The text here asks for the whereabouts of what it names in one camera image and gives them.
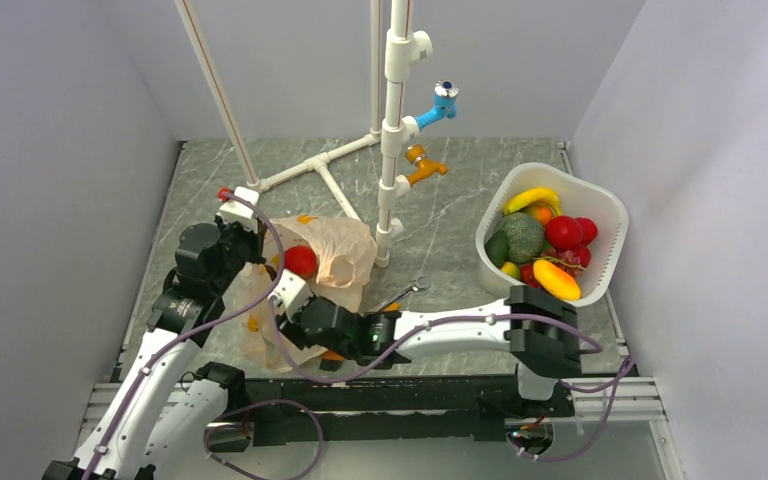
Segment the bright red fake apple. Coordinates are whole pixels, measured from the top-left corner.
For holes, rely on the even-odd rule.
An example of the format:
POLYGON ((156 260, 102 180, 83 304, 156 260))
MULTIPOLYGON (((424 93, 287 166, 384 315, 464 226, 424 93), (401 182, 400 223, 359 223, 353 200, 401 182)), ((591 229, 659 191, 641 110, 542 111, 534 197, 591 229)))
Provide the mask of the bright red fake apple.
POLYGON ((297 245, 284 252, 284 266, 290 272, 307 280, 317 275, 319 261, 310 246, 297 245))

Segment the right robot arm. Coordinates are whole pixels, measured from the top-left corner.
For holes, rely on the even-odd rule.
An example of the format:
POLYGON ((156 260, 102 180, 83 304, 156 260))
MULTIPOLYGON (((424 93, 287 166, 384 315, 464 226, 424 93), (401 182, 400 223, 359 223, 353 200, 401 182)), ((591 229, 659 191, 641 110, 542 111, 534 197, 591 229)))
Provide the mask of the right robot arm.
POLYGON ((550 294, 514 286, 505 299, 444 312, 353 313, 306 291, 281 287, 268 298, 283 338, 321 346, 367 369, 390 369, 448 353, 492 351, 518 360, 511 401, 534 415, 558 381, 582 372, 576 309, 550 294))

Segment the orange plastic bag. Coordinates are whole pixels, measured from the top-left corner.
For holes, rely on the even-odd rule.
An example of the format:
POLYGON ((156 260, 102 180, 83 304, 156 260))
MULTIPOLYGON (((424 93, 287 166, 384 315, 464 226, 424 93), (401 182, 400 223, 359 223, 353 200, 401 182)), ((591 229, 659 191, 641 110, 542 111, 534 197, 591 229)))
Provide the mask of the orange plastic bag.
MULTIPOLYGON (((285 248, 308 246, 317 257, 316 273, 307 279, 311 291, 335 304, 358 313, 364 287, 369 283, 377 246, 367 224, 348 217, 315 217, 298 215, 271 220, 285 248)), ((266 233, 263 256, 266 266, 277 272, 278 249, 271 233, 266 233)), ((263 265, 247 264, 238 274, 224 297, 226 308, 236 311, 259 298, 272 283, 263 265)), ((267 300, 228 323, 238 322, 242 328, 243 358, 276 372, 289 372, 290 367, 272 341, 275 335, 268 326, 267 300)), ((317 359, 324 347, 299 350, 285 341, 297 364, 317 359)))

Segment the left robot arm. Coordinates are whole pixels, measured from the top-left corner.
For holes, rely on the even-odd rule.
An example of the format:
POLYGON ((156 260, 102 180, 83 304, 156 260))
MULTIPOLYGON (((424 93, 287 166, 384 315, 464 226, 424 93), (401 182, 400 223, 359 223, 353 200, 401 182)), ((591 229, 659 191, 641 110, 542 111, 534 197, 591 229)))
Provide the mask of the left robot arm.
POLYGON ((249 403, 242 370, 209 362, 181 401, 169 401, 205 345, 223 295, 248 264, 262 264, 265 227, 258 220, 215 219, 188 227, 175 266, 155 300, 137 359, 98 425, 71 459, 52 461, 46 479, 157 479, 175 455, 220 417, 249 403))

